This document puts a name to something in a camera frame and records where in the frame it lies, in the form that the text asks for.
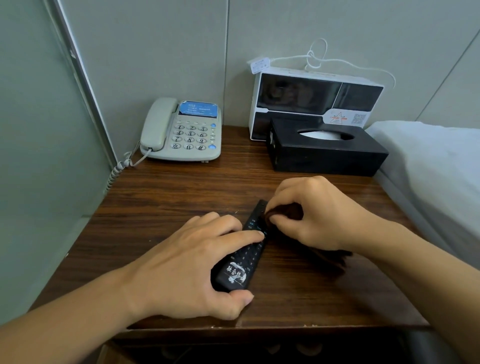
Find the hand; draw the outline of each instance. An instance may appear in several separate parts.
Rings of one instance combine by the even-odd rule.
[[[227,254],[264,238],[260,231],[241,231],[231,215],[210,212],[188,220],[178,231],[121,268],[124,292],[136,320],[152,315],[175,318],[238,317],[253,295],[246,290],[217,292],[210,270]]]
[[[287,236],[323,250],[358,252],[380,217],[353,201],[322,176],[284,180],[266,211],[293,202],[301,204],[302,220],[273,215],[270,221]]]

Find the blue label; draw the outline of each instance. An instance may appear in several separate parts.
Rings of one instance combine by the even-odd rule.
[[[207,102],[183,101],[180,104],[180,112],[184,115],[216,118],[218,106]]]

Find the mattress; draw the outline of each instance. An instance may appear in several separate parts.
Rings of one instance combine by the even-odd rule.
[[[480,269],[480,129],[378,121],[389,152],[376,174],[431,243]]]

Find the telephone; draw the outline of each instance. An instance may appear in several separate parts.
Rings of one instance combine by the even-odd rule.
[[[218,105],[161,97],[145,119],[140,151],[150,158],[208,162],[220,155],[221,142]]]

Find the white cable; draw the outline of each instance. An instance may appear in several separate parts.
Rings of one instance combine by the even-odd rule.
[[[118,178],[118,176],[120,176],[120,173],[125,168],[137,166],[140,162],[142,162],[145,158],[147,158],[147,156],[152,151],[152,149],[149,148],[143,157],[141,157],[138,161],[133,163],[131,157],[132,157],[133,154],[135,154],[135,152],[137,151],[139,146],[140,146],[140,141],[138,141],[137,145],[135,146],[135,149],[132,152],[127,152],[123,155],[124,157],[126,157],[126,159],[124,161],[118,162],[118,164],[112,170],[112,172],[110,173],[110,176],[108,178],[108,181],[107,181],[107,187],[105,188],[104,195],[106,195],[110,191],[110,188],[112,188],[113,183]]]
[[[322,58],[317,58],[317,57],[315,57],[315,53],[314,53],[314,51],[312,50],[313,45],[315,44],[315,42],[316,42],[317,40],[322,40],[322,41],[324,41],[324,43],[325,43],[325,52],[324,52],[324,55],[323,55]],[[275,61],[279,61],[279,60],[290,60],[290,59],[294,59],[294,58],[306,58],[306,60],[307,60],[307,65],[305,66],[305,69],[307,69],[307,67],[311,67],[311,68],[313,68],[313,69],[319,69],[319,68],[322,66],[322,62],[342,62],[342,63],[348,64],[349,66],[352,66],[352,67],[354,67],[354,68],[357,68],[357,69],[359,69],[359,70],[385,72],[385,73],[389,74],[389,75],[392,77],[392,79],[393,79],[393,88],[395,88],[395,86],[396,86],[396,78],[395,78],[395,76],[394,76],[391,72],[389,72],[389,71],[387,71],[387,70],[384,70],[383,68],[360,67],[360,66],[357,66],[357,65],[355,65],[355,64],[353,64],[353,63],[350,63],[350,62],[348,62],[348,61],[346,61],[346,60],[340,60],[340,59],[325,59],[325,55],[327,54],[327,49],[328,49],[328,43],[327,43],[327,41],[326,41],[325,39],[323,39],[323,38],[318,38],[318,39],[316,39],[316,40],[313,41],[312,45],[310,45],[310,49],[308,50],[307,54],[305,54],[305,55],[298,55],[298,56],[290,56],[290,57],[271,58],[271,59],[270,59],[270,63],[275,62]],[[312,58],[313,58],[314,60],[319,61],[318,66],[314,66],[314,65],[312,65],[312,64],[310,63],[310,59],[312,59]]]

